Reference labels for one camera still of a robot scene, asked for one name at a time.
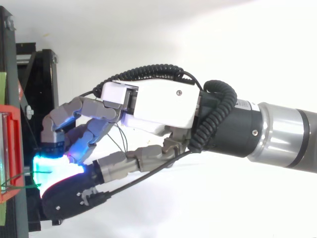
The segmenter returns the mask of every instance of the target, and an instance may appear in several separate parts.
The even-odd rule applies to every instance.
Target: silver cylinder
[[[292,168],[317,173],[317,114],[306,111],[303,111],[303,113],[305,113],[308,121],[309,133],[302,146],[305,149],[305,153],[298,158],[297,163]]]
[[[299,154],[304,124],[296,109],[259,104],[263,117],[261,138],[248,159],[252,162],[287,167]]]

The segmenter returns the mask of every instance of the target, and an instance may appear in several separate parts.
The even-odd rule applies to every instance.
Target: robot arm
[[[49,219],[66,219],[102,204],[189,153],[211,151],[317,172],[316,114],[237,100],[234,90],[219,81],[207,82],[202,90],[182,78],[193,78],[191,74],[168,67],[168,72],[148,66],[116,75],[94,89],[102,101],[78,97],[45,117],[41,156],[66,156],[68,162],[81,165],[118,121],[155,135],[170,133],[163,146],[110,154],[50,186],[42,193]],[[79,115],[93,119],[64,135],[62,128]],[[134,171],[149,173],[112,192],[95,188]]]

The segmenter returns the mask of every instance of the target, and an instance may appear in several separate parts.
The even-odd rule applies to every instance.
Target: white label
[[[257,104],[255,103],[250,103],[250,104],[253,111],[258,111],[258,112],[260,111],[259,106]]]
[[[244,110],[251,110],[251,106],[250,103],[248,101],[245,100],[237,100],[236,106],[235,108],[240,108],[240,109],[244,109]]]

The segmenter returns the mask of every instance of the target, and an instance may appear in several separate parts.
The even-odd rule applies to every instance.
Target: black coiled cable
[[[194,132],[188,146],[188,149],[193,153],[201,153],[218,126],[229,115],[237,102],[236,92],[231,86],[222,81],[211,80],[206,82],[204,91],[221,93],[223,98],[215,110],[206,117]]]
[[[184,79],[183,75],[187,75],[191,79]],[[170,79],[170,80],[186,82],[190,84],[196,83],[198,87],[202,90],[202,87],[200,86],[197,79],[191,74],[185,72],[182,68],[171,65],[171,64],[155,64],[155,65],[148,65],[148,66],[135,68],[132,70],[128,70],[124,73],[112,76],[106,79],[105,81],[101,82],[100,84],[98,84],[93,89],[93,94],[97,98],[100,98],[104,84],[114,80],[137,81],[137,80],[144,80],[144,79],[151,79],[151,78]]]

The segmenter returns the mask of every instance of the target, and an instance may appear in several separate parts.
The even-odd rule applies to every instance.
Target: thin wire
[[[114,142],[114,144],[116,144],[118,146],[118,148],[123,152],[123,150],[121,149],[121,147],[117,144],[117,142],[114,141],[114,139],[108,134],[109,138]]]
[[[30,171],[30,172],[23,172],[20,174],[17,174],[13,177],[8,178],[6,181],[4,181],[0,187],[10,187],[10,188],[14,188],[14,189],[21,189],[21,188],[34,188],[34,187],[39,187],[41,186],[41,184],[32,184],[32,185],[27,185],[27,186],[13,186],[13,185],[7,185],[8,182],[10,182],[13,179],[16,179],[20,176],[26,175],[26,174],[34,174],[34,173],[38,173],[38,174],[50,174],[51,172],[41,172],[41,171]]]
[[[176,77],[179,76],[179,75],[182,75],[182,74],[187,75],[188,77],[193,79],[195,81],[196,85],[199,87],[200,91],[203,91],[203,88],[200,85],[200,83],[198,82],[197,78],[195,78],[191,73],[186,72],[186,71],[179,71],[179,72],[176,73]]]
[[[93,93],[93,91],[89,91],[87,93],[83,93],[82,95],[79,95],[79,97],[86,97],[86,96],[88,96],[88,95],[90,95],[92,93]]]
[[[121,135],[124,152],[127,152],[127,150],[128,150],[128,143],[127,143],[127,148],[125,148],[124,139],[123,139],[123,135],[122,135],[122,133],[124,133],[124,132],[123,132],[122,129],[119,127],[118,123],[116,123],[116,125],[117,125],[117,127],[118,127],[118,129],[119,129],[119,132],[120,132],[120,135]]]
[[[170,159],[169,161],[165,162],[165,163],[162,164],[161,166],[158,166],[156,169],[154,169],[154,170],[148,172],[146,175],[143,175],[142,177],[137,178],[136,180],[134,180],[134,181],[132,181],[132,182],[130,182],[130,183],[127,183],[126,185],[121,186],[121,187],[119,187],[119,188],[117,188],[117,189],[111,191],[111,192],[109,193],[109,196],[111,197],[111,196],[113,196],[113,195],[115,195],[115,194],[117,194],[117,193],[119,193],[119,192],[122,192],[122,191],[124,191],[124,190],[126,190],[126,189],[128,189],[128,188],[130,188],[130,187],[132,187],[132,186],[134,186],[134,185],[136,185],[136,184],[142,182],[143,180],[146,180],[147,178],[151,177],[152,175],[156,174],[157,172],[161,171],[162,169],[168,167],[169,165],[175,163],[177,160],[179,160],[179,159],[181,159],[181,158],[183,158],[183,157],[185,157],[186,155],[189,155],[189,154],[191,154],[191,153],[192,153],[191,151],[187,151],[187,152],[184,152],[183,154],[180,154],[180,155],[176,156],[176,157],[173,158],[173,159]]]

